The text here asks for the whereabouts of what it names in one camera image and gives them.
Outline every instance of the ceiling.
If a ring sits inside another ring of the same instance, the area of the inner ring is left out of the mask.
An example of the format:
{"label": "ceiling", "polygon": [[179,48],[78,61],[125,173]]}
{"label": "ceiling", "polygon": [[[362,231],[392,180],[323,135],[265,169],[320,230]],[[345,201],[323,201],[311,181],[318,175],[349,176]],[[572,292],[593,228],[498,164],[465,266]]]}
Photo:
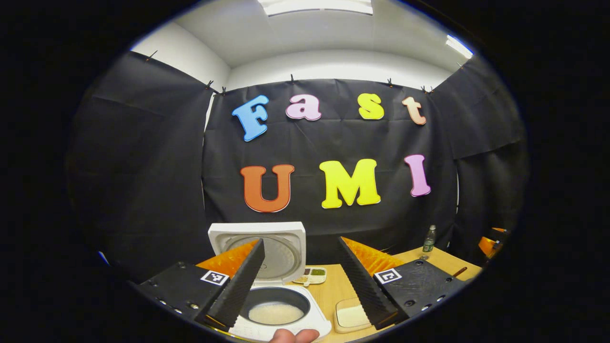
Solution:
{"label": "ceiling", "polygon": [[336,10],[268,17],[257,0],[204,2],[174,21],[231,68],[321,49],[396,54],[454,72],[466,58],[445,44],[447,31],[396,0],[372,0],[373,15]]}

